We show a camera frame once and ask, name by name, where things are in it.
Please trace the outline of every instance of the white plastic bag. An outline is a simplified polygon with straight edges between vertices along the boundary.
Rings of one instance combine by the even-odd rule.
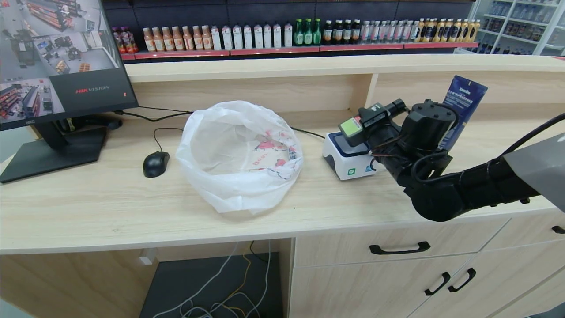
[[[275,207],[302,168],[302,148],[272,110],[246,101],[195,111],[176,152],[190,184],[219,213]]]

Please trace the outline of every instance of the green sticker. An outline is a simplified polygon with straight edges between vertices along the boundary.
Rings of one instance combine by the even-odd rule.
[[[340,127],[347,136],[355,135],[357,132],[361,131],[361,125],[355,120],[355,118],[349,118],[342,122]]]

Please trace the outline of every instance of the computer monitor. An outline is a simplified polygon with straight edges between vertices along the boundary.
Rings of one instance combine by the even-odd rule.
[[[5,183],[98,160],[107,128],[62,135],[55,121],[137,107],[100,0],[2,0],[0,130],[33,126]]]

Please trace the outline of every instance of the monitor stand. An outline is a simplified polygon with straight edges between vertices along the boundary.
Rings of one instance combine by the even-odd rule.
[[[0,175],[0,183],[97,161],[107,131],[101,127],[63,136],[54,122],[33,127],[43,139],[20,147]]]

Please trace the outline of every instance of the computer mouse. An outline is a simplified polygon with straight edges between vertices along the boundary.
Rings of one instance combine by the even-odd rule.
[[[162,175],[167,170],[169,153],[157,151],[145,158],[143,161],[143,175],[148,178],[155,178]]]

